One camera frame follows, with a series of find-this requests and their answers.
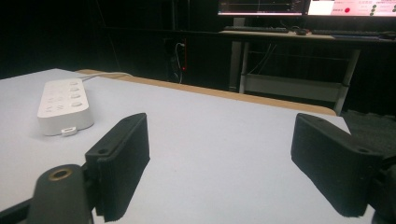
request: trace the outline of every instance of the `monitor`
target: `monitor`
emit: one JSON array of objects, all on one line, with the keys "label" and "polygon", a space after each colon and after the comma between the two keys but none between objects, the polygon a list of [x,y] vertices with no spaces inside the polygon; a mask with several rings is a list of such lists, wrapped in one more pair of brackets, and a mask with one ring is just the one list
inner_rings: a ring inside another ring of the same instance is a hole
[{"label": "monitor", "polygon": [[396,0],[305,0],[305,15],[396,17]]},{"label": "monitor", "polygon": [[302,16],[304,0],[219,0],[221,16]]}]

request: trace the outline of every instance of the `table leg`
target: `table leg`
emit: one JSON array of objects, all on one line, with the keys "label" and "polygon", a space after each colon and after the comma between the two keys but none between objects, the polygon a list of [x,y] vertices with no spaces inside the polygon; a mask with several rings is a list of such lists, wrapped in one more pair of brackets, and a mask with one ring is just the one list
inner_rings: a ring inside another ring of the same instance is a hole
[{"label": "table leg", "polygon": [[241,80],[239,82],[239,93],[245,93],[246,74],[248,69],[248,51],[250,48],[249,43],[244,45],[244,59],[242,61]]},{"label": "table leg", "polygon": [[356,64],[358,63],[359,55],[361,51],[359,49],[354,49],[352,55],[350,56],[349,63],[346,68],[346,74],[342,82],[342,87],[338,91],[338,96],[335,102],[334,111],[339,116],[343,109],[344,102],[347,98],[347,92],[349,90],[350,80],[352,79],[353,73],[355,71]]},{"label": "table leg", "polygon": [[239,79],[239,62],[241,62],[241,48],[241,42],[233,41],[228,91],[238,91],[237,84]]}]

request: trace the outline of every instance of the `white power strip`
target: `white power strip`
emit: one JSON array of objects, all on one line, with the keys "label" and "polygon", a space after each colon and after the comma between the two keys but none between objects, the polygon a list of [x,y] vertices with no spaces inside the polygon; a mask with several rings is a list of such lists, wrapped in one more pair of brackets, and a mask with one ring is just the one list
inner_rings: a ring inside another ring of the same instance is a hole
[{"label": "white power strip", "polygon": [[82,80],[70,78],[47,82],[37,117],[44,135],[68,136],[91,127],[93,118]]}]

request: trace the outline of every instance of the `screw hole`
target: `screw hole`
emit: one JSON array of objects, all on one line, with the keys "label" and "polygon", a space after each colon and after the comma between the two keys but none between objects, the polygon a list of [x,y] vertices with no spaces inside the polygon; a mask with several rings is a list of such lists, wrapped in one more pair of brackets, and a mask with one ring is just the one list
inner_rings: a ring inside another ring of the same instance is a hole
[{"label": "screw hole", "polygon": [[60,169],[49,175],[49,180],[58,181],[69,177],[73,171],[69,168]]}]

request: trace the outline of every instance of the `white table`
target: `white table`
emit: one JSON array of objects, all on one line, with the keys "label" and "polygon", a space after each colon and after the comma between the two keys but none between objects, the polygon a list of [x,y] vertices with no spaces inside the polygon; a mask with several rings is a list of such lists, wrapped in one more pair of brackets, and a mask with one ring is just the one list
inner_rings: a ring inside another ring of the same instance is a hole
[{"label": "white table", "polygon": [[[361,218],[338,215],[291,161],[297,110],[95,77],[84,82],[94,125],[42,135],[44,83],[79,76],[49,70],[0,80],[0,210],[32,197],[48,169],[82,165],[120,119],[146,112],[151,160],[119,223],[370,223],[371,207]],[[347,130],[342,118],[314,115]]]}]

